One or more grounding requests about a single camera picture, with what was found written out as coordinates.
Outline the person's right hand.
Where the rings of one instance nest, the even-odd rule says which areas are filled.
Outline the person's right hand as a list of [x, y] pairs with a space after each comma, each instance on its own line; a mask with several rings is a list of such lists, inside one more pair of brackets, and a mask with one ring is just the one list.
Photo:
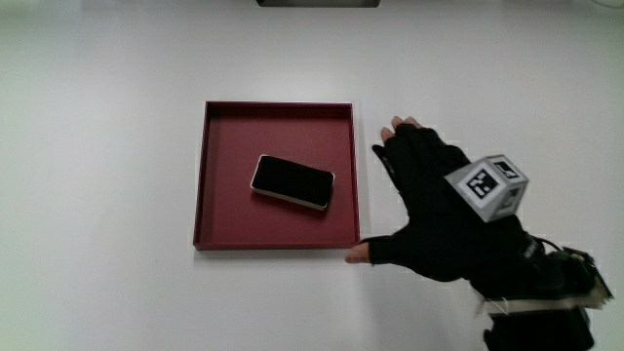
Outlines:
[[485, 297], [521, 295], [545, 254], [514, 215], [483, 222], [446, 181], [469, 165], [456, 146], [413, 118], [394, 117], [373, 151], [407, 208], [408, 224], [353, 247], [348, 263], [395, 264], [440, 282], [458, 279]]

